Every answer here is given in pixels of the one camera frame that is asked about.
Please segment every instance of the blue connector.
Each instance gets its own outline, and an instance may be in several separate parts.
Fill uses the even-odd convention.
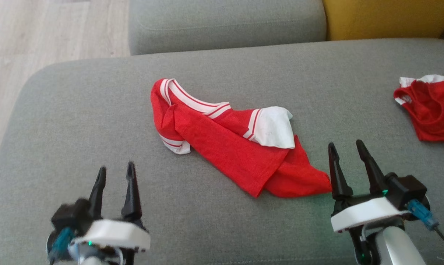
[[[439,223],[433,219],[433,214],[431,211],[423,206],[423,204],[417,199],[409,201],[407,208],[409,209],[410,213],[415,215],[416,218],[419,218],[420,221],[424,223],[428,230],[433,231],[439,225]]]
[[[56,261],[61,259],[69,258],[68,245],[75,237],[73,230],[70,227],[64,228],[57,236],[57,239],[52,244],[52,249],[50,250],[47,258],[50,260],[50,264],[54,264]]]

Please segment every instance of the white stripe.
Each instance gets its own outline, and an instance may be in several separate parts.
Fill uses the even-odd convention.
[[[403,105],[404,103],[406,103],[407,101],[401,99],[401,98],[395,98],[395,101],[397,101],[398,104]]]
[[[175,140],[171,140],[171,139],[165,138],[161,134],[160,134],[160,137],[163,139],[163,142],[167,142],[169,144],[182,145],[183,142],[184,142],[184,141],[175,141]]]
[[[160,84],[160,93],[162,94],[162,97],[166,100],[166,102],[171,106],[170,99],[166,96],[168,94],[168,79],[165,79]]]
[[[227,104],[227,102],[208,103],[208,102],[199,100],[199,99],[189,95],[188,92],[186,92],[182,88],[182,86],[180,86],[180,84],[178,84],[178,82],[175,79],[169,80],[168,88],[171,90],[173,95],[175,95],[178,99],[180,99],[188,107],[190,107],[191,109],[195,109],[197,111],[203,112],[203,113],[210,113],[215,108]]]
[[[188,142],[183,141],[182,146],[180,147],[174,147],[174,146],[170,146],[169,144],[163,142],[163,144],[170,149],[173,153],[178,154],[178,155],[184,155],[184,154],[189,154],[191,152],[191,146]]]
[[[410,77],[401,77],[399,82],[401,87],[404,88],[404,87],[409,87],[412,84],[412,82],[415,80],[432,84],[432,83],[443,82],[444,76],[439,74],[427,74],[419,79],[414,79]]]
[[[254,124],[254,119],[256,118],[256,112],[259,109],[254,109],[252,111],[252,114],[250,116],[250,121],[249,121],[249,130],[243,135],[244,138],[248,138],[250,137],[250,135],[253,133],[253,124]]]
[[[227,105],[227,106],[223,107],[222,109],[219,109],[216,112],[214,112],[213,114],[211,114],[209,116],[209,118],[215,119],[215,118],[217,118],[218,116],[220,116],[222,113],[224,113],[225,111],[227,111],[229,109],[231,109],[231,107],[230,107],[230,105]]]

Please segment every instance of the robotic arm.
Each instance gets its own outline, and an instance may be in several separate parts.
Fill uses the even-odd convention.
[[[336,233],[348,231],[359,265],[424,265],[424,260],[404,229],[404,221],[421,220],[428,230],[436,222],[425,196],[427,188],[414,176],[384,176],[361,140],[356,141],[370,183],[370,193],[354,196],[341,170],[335,145],[328,145],[332,197],[331,223]]]
[[[121,218],[101,216],[106,168],[99,170],[89,199],[62,204],[51,222],[55,230],[47,239],[50,264],[75,260],[79,265],[133,265],[135,253],[150,248],[150,235],[143,226],[135,165],[127,167],[127,194]]]

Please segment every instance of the clothing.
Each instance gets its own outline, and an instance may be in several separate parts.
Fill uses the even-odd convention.
[[[400,85],[395,101],[409,112],[419,140],[444,141],[444,77],[401,77]]]
[[[150,96],[163,144],[176,154],[190,146],[258,197],[263,188],[290,198],[331,191],[326,173],[313,168],[282,107],[233,110],[229,102],[190,96],[174,79],[158,80]]]

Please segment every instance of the red stripe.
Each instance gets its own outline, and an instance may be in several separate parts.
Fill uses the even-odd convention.
[[[209,113],[209,114],[205,114],[205,115],[206,115],[206,116],[210,116],[210,115],[216,113],[217,111],[221,110],[223,107],[226,107],[226,106],[228,106],[228,105],[229,105],[229,103],[227,103],[227,104],[225,104],[225,105],[222,105],[222,106],[216,108],[216,109],[215,109],[214,111],[212,111],[211,113]]]
[[[170,145],[170,146],[173,146],[173,147],[181,147],[181,146],[182,146],[182,144],[180,144],[180,145],[170,144],[170,143],[168,143],[167,141],[165,141],[165,140],[163,140],[163,139],[162,139],[162,141],[164,141],[166,144],[168,144],[168,145]]]
[[[170,96],[168,95],[168,79],[166,79],[166,82],[165,82],[165,96],[168,99],[168,101],[170,101],[169,104],[171,105],[171,99],[170,99]]]
[[[175,101],[175,104],[177,104],[178,102],[181,102],[181,103],[183,103],[186,107],[189,107],[190,109],[192,109],[193,111],[197,111],[197,112],[199,112],[199,113],[201,113],[201,114],[204,114],[205,112],[204,111],[199,111],[199,110],[197,110],[197,109],[194,109],[193,107],[191,107],[191,106],[189,106],[189,105],[187,105],[187,104],[185,104],[175,93],[173,93],[173,91],[171,91],[171,90],[167,90],[167,92],[168,92],[168,95],[173,95],[173,96],[175,96],[176,97],[176,101]]]
[[[253,136],[253,134],[254,134],[254,128],[255,128],[255,125],[256,125],[256,119],[258,118],[258,114],[260,113],[260,111],[261,111],[261,109],[259,109],[259,110],[256,112],[256,115],[254,116],[254,121],[253,121],[253,131],[252,131],[252,134],[250,134],[250,136],[249,136],[247,139],[250,139],[250,138]]]
[[[177,84],[174,80],[173,80],[173,84],[176,85],[176,87],[178,88],[178,90],[179,90],[181,93],[183,93],[183,95],[185,95],[188,99],[191,99],[191,100],[194,101],[195,103],[197,103],[197,104],[201,104],[201,105],[204,105],[204,106],[207,106],[207,107],[217,107],[217,105],[204,104],[204,103],[202,103],[202,102],[200,102],[200,101],[198,101],[198,100],[193,99],[193,98],[190,97],[188,94],[186,94],[186,93],[183,91],[183,89],[182,89],[180,86],[178,86],[178,84]]]

